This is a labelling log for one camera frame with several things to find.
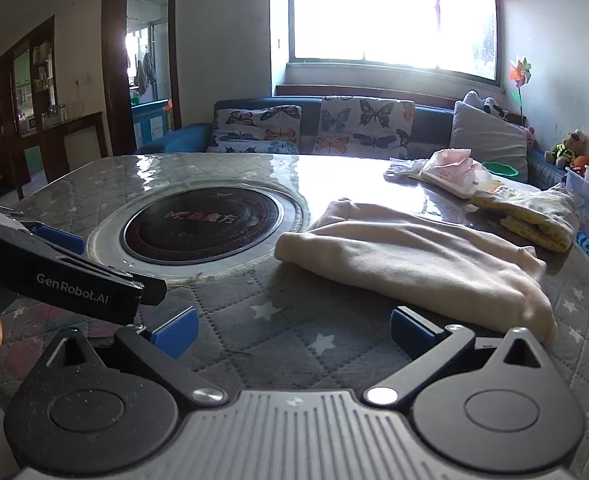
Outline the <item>butterfly cushion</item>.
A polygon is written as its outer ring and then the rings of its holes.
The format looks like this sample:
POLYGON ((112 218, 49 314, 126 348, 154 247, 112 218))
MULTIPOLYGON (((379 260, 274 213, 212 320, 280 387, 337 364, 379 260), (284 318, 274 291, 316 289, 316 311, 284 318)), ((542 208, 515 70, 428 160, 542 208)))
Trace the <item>butterfly cushion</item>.
POLYGON ((312 153, 406 159, 415 102, 364 96, 325 96, 312 153))
POLYGON ((299 153, 301 118, 302 110, 298 105, 217 110, 208 152, 296 155, 299 153))

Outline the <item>white crumpled cloth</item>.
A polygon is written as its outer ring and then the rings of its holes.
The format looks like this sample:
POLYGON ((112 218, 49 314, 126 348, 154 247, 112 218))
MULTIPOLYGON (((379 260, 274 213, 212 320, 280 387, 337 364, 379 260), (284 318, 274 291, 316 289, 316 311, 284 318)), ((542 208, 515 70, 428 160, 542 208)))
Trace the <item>white crumpled cloth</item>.
POLYGON ((397 159, 391 158, 390 165, 383 177, 390 182, 401 182, 404 179, 422 181, 421 171, 427 164, 427 159, 397 159))

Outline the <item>right butterfly cushion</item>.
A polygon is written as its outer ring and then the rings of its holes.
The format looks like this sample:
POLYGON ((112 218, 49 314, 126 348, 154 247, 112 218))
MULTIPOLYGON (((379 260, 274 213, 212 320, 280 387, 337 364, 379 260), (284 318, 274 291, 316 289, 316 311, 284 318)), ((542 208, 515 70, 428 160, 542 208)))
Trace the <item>right butterfly cushion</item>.
POLYGON ((312 153, 406 159, 415 102, 364 96, 325 96, 312 153))

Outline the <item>teddy bear in vest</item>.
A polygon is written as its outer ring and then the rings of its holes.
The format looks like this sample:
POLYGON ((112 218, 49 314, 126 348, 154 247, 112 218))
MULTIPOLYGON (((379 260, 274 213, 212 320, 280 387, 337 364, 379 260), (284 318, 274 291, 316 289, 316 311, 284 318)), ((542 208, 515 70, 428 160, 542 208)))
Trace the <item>teddy bear in vest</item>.
POLYGON ((558 169, 583 172, 589 166, 587 136, 580 129, 569 132, 560 143, 544 153, 545 162, 558 169))

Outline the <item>pink plastic package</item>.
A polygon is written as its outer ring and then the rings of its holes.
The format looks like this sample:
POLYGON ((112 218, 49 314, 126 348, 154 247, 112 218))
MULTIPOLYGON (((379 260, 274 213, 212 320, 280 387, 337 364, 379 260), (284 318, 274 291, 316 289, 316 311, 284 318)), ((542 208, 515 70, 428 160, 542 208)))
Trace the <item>pink plastic package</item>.
POLYGON ((492 174, 473 159, 470 148, 444 148, 434 152, 421 167, 418 178, 462 200, 469 200, 477 191, 494 184, 492 174))

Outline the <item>left butterfly cushion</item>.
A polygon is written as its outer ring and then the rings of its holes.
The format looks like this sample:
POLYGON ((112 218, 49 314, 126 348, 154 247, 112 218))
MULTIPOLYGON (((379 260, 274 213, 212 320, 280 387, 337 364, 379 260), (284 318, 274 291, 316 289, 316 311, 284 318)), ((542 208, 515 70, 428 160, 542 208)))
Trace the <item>left butterfly cushion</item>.
POLYGON ((299 153, 301 118, 302 110, 298 105, 217 110, 208 152, 296 155, 299 153))

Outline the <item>yellow patterned folded garment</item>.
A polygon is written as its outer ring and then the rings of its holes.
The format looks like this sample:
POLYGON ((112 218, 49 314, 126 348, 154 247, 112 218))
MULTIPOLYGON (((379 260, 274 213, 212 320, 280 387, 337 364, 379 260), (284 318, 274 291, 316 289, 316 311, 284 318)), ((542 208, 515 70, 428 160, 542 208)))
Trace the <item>yellow patterned folded garment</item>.
POLYGON ((579 231, 578 200, 561 183, 543 191, 501 184, 493 191, 477 191, 470 202, 499 214, 505 230, 550 252, 567 252, 579 231))

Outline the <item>window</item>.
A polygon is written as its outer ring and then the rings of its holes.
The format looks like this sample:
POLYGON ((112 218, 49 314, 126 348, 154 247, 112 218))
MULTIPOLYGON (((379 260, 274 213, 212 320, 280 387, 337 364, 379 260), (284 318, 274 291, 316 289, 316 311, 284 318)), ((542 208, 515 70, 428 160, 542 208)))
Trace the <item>window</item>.
POLYGON ((289 0, 290 58, 500 76, 499 0, 289 0))

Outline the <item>cream long-sleeve shirt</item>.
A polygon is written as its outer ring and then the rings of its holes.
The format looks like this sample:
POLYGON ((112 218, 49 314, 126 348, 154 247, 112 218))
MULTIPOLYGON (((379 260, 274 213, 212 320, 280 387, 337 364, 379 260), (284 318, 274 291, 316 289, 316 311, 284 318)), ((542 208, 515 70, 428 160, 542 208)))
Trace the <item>cream long-sleeve shirt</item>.
POLYGON ((336 200, 308 231, 282 234, 275 257, 456 321, 526 327, 545 346, 557 338, 534 248, 468 226, 336 200))

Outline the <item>blue sofa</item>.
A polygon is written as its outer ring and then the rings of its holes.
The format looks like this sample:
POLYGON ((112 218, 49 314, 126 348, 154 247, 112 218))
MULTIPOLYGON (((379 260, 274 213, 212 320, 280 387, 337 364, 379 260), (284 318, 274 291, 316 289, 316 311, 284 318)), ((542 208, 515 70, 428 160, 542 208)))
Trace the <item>blue sofa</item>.
POLYGON ((527 147, 525 130, 459 101, 451 110, 366 96, 218 101, 211 122, 152 140, 139 153, 250 153, 428 159, 468 148, 478 162, 514 167, 517 181, 541 190, 565 170, 527 147))

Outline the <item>dark wooden door frame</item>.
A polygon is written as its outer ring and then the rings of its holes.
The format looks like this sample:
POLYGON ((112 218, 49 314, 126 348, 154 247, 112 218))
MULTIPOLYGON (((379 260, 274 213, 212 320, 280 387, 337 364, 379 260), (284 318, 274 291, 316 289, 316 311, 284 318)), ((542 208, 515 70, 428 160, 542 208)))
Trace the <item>dark wooden door frame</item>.
POLYGON ((176 0, 101 0, 102 80, 115 155, 138 150, 132 105, 169 100, 170 132, 182 125, 175 7, 176 0))

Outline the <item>green plastic bowl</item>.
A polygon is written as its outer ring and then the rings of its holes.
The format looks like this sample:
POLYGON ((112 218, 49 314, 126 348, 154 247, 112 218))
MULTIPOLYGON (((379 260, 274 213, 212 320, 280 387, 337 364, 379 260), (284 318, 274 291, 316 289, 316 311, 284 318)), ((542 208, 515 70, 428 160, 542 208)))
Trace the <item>green plastic bowl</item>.
POLYGON ((511 165, 502 164, 501 162, 484 162, 483 166, 490 174, 497 177, 514 179, 519 176, 519 171, 511 165))

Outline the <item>round black induction cooktop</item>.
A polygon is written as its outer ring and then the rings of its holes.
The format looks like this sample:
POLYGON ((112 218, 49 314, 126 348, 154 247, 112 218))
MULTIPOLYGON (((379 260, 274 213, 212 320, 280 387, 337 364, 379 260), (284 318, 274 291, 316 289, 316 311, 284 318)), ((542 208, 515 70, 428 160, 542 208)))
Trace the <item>round black induction cooktop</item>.
POLYGON ((260 244, 284 220, 275 195, 216 186, 171 194, 140 208, 120 234, 132 257, 161 266, 221 260, 260 244))

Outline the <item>colourful pinwheel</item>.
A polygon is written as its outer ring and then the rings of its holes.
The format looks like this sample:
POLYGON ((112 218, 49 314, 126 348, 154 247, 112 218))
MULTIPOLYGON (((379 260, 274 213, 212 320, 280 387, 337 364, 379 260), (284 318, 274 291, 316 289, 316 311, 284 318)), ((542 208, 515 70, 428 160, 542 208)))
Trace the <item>colourful pinwheel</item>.
POLYGON ((521 118, 525 117, 523 112, 523 87, 529 84, 531 79, 531 64, 524 56, 523 58, 515 58, 509 63, 509 81, 514 85, 514 90, 511 92, 511 97, 518 104, 519 115, 521 118))

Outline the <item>panda plush toy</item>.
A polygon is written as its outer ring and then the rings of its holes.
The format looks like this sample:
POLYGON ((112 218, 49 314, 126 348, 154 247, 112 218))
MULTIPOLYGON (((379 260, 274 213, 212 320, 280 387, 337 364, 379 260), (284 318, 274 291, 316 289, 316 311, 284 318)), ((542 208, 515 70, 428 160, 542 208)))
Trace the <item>panda plush toy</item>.
POLYGON ((463 102, 469 106, 477 108, 478 110, 483 110, 489 115, 500 118, 500 120, 506 119, 507 111, 503 110, 503 108, 497 104, 496 99, 494 99, 492 96, 481 99, 476 90, 470 90, 464 96, 463 102))

